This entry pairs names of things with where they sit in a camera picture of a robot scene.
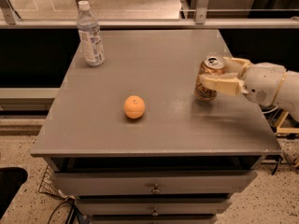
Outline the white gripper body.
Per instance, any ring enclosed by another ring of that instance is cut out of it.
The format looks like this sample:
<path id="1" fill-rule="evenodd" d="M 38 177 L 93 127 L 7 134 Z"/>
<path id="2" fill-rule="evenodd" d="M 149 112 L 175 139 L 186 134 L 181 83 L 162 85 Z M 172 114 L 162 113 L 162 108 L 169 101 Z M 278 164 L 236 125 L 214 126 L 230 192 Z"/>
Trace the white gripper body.
<path id="1" fill-rule="evenodd" d="M 273 63 L 251 65 L 242 76 L 245 85 L 242 93 L 253 103 L 269 106 L 273 103 L 285 73 L 286 68 L 283 65 Z"/>

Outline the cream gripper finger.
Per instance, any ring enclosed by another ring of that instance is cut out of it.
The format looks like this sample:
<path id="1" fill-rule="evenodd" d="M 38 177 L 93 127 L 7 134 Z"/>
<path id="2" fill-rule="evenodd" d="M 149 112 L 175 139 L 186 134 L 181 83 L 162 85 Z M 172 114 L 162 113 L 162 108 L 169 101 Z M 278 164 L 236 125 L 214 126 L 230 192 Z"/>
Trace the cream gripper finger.
<path id="1" fill-rule="evenodd" d="M 235 74 L 199 76 L 204 87 L 230 96 L 237 96 L 246 93 L 245 81 L 238 78 Z"/>
<path id="2" fill-rule="evenodd" d="M 224 60 L 226 61 L 225 73 L 235 74 L 238 78 L 241 78 L 247 69 L 252 66 L 252 62 L 248 59 L 225 57 Z"/>

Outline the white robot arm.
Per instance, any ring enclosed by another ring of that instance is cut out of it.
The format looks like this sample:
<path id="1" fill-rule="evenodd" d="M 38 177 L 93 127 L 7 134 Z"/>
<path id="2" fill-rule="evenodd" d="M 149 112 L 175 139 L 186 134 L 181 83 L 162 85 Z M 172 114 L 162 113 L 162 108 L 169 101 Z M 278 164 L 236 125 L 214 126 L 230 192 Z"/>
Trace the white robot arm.
<path id="1" fill-rule="evenodd" d="M 223 57 L 224 73 L 200 74 L 205 88 L 237 96 L 262 106 L 278 106 L 299 121 L 299 73 L 274 63 L 252 63 L 247 59 Z"/>

